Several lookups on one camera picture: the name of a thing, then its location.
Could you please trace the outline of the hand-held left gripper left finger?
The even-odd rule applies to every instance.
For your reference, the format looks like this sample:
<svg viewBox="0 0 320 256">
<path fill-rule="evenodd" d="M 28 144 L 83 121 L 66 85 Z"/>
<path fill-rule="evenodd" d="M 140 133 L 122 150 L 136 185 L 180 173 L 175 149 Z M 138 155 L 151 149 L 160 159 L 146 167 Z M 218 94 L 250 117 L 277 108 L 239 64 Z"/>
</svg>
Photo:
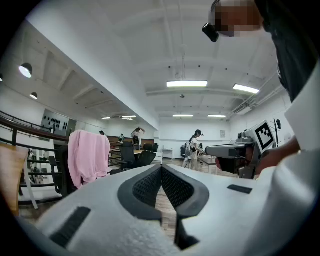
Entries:
<svg viewBox="0 0 320 256">
<path fill-rule="evenodd" d="M 34 242 L 51 256 L 177 256 L 180 250 L 157 220 L 141 220 L 120 203 L 118 190 L 149 167 L 125 171 L 85 185 L 50 208 L 36 223 Z M 89 210 L 78 228 L 58 233 L 78 209 Z"/>
</svg>

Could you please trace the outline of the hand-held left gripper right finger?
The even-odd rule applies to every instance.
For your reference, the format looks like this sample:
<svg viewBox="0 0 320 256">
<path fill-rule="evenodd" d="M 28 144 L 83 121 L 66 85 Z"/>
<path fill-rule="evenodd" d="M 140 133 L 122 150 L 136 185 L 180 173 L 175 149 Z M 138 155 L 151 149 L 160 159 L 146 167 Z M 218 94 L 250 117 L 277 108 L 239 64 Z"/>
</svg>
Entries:
<svg viewBox="0 0 320 256">
<path fill-rule="evenodd" d="M 176 211 L 168 256 L 267 256 L 268 226 L 261 216 L 273 170 L 257 180 L 161 167 L 161 185 Z"/>
</svg>

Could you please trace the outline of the person's right hand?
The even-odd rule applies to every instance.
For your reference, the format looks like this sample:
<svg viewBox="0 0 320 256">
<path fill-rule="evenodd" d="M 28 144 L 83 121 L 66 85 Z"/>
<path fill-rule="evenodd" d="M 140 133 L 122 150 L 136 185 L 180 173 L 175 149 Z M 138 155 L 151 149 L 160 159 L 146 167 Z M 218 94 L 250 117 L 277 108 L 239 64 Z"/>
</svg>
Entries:
<svg viewBox="0 0 320 256">
<path fill-rule="evenodd" d="M 238 174 L 239 169 L 248 166 L 253 157 L 253 148 L 235 148 L 231 149 L 232 158 L 219 157 L 215 158 L 216 166 L 223 172 Z"/>
</svg>

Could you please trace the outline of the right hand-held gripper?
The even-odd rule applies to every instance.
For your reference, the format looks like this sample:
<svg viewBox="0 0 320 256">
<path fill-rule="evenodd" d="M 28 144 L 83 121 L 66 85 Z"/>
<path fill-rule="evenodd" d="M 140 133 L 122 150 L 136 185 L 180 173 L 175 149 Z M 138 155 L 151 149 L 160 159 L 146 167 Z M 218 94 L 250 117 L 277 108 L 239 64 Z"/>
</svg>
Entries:
<svg viewBox="0 0 320 256">
<path fill-rule="evenodd" d="M 241 179 L 253 179 L 263 153 L 275 142 L 269 123 L 264 120 L 238 134 L 234 144 L 207 146 L 205 153 L 216 158 L 237 158 L 236 172 Z"/>
</svg>

